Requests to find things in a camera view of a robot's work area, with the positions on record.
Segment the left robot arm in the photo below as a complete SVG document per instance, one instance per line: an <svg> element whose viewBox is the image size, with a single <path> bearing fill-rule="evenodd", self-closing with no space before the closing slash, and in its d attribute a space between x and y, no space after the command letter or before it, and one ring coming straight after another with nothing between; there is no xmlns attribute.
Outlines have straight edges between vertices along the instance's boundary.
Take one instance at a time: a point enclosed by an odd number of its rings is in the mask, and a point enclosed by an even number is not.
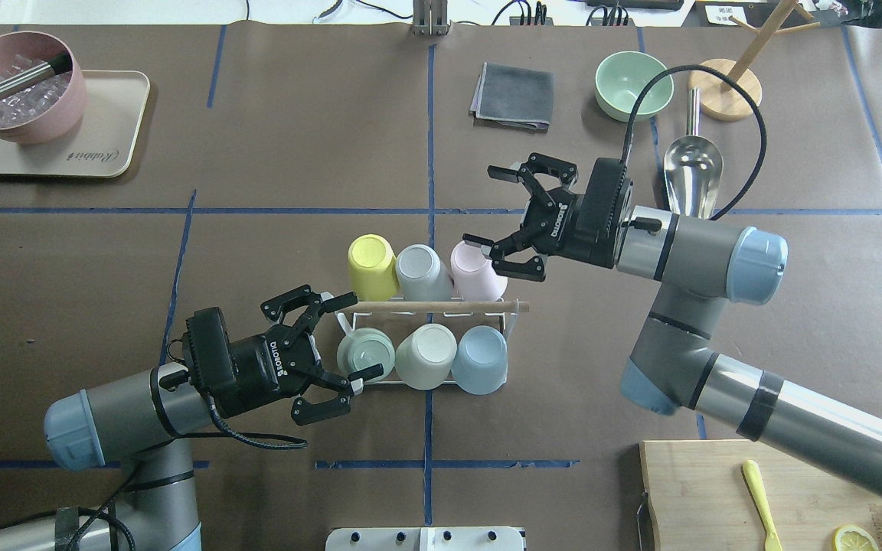
<svg viewBox="0 0 882 551"><path fill-rule="evenodd" d="M321 317L358 303L302 285L260 306L270 326L233 342L223 313L196 311L182 356L148 372L81 390L46 412L44 434L61 468L118 461L125 478L94 508L59 508L0 529L0 550L199 550L201 522L190 442L230 437L269 451L307 446L286 435L240 433L228 419L283 399L297 425L347 414L381 365L336 374L322 366Z"/></svg>

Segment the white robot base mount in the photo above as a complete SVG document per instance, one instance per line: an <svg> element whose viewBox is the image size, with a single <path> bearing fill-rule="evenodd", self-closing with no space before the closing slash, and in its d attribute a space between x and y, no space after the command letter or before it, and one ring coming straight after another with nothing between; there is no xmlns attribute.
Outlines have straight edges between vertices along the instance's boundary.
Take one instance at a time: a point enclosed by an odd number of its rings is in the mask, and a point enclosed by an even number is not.
<svg viewBox="0 0 882 551"><path fill-rule="evenodd" d="M343 527L325 550L526 550L521 527Z"/></svg>

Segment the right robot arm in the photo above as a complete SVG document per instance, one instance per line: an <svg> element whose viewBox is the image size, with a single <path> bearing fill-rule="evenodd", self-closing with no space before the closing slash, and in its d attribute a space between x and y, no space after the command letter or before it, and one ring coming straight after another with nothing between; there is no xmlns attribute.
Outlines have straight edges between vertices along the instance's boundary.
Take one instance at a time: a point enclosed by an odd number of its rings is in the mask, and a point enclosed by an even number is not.
<svg viewBox="0 0 882 551"><path fill-rule="evenodd" d="M882 222L711 222L631 204L626 167L533 154L489 177L528 195L519 228L471 236L511 278L574 260L657 282L622 376L633 403L690 409L882 496Z"/></svg>

